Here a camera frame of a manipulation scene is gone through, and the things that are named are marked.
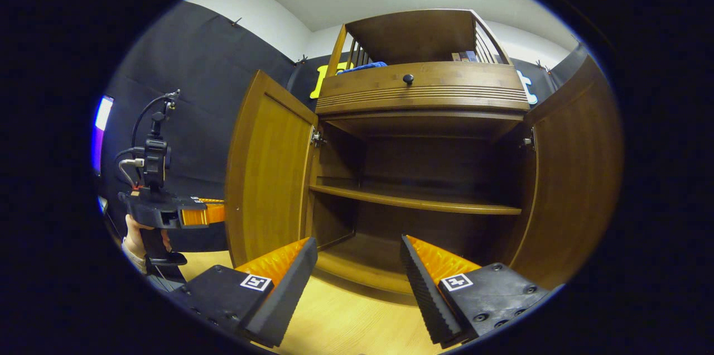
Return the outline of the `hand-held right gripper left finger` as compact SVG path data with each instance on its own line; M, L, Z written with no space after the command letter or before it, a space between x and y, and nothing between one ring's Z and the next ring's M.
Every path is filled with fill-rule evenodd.
M212 329L278 347L317 259L316 239L303 238L236 268L212 266L167 298Z

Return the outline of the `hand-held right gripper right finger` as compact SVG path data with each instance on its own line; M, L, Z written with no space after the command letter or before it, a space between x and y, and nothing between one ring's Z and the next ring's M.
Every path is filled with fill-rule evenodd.
M480 266L407 234L400 256L427 332L442 348L489 337L551 296L503 263Z

